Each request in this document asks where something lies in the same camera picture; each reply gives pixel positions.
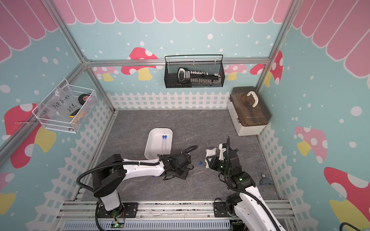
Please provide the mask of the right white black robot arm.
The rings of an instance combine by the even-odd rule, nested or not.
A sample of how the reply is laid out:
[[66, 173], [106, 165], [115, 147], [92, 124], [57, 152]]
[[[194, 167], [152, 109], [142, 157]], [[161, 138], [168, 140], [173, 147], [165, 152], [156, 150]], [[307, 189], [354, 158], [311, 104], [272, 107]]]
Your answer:
[[242, 170], [237, 149], [206, 150], [207, 166], [221, 174], [228, 189], [227, 212], [241, 219], [250, 231], [284, 231], [285, 228], [271, 212], [251, 176]]

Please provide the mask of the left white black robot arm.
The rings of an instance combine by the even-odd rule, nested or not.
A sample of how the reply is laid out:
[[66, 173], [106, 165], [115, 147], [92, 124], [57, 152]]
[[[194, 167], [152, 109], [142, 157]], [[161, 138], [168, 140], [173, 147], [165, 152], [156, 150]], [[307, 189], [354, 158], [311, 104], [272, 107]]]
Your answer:
[[123, 159], [114, 154], [98, 166], [82, 173], [76, 184], [91, 191], [105, 211], [122, 211], [123, 204], [117, 192], [118, 186], [127, 179], [138, 177], [164, 177], [164, 180], [179, 178], [185, 180], [194, 167], [190, 153], [198, 149], [193, 145], [179, 154], [157, 155], [151, 160]]

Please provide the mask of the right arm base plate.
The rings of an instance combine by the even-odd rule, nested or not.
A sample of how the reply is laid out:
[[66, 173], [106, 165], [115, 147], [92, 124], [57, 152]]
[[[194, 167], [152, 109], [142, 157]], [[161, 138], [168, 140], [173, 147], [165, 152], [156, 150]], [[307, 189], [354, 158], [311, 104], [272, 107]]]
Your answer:
[[215, 201], [214, 206], [214, 216], [216, 218], [237, 218], [233, 207], [228, 202]]

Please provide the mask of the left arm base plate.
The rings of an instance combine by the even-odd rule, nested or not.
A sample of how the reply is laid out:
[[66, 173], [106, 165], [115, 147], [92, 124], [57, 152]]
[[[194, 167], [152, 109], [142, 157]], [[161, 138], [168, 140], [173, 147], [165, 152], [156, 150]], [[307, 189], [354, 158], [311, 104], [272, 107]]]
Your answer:
[[121, 203], [118, 208], [113, 209], [112, 211], [107, 211], [104, 205], [99, 203], [96, 213], [98, 218], [135, 218], [138, 211], [138, 205], [138, 203], [125, 202]]

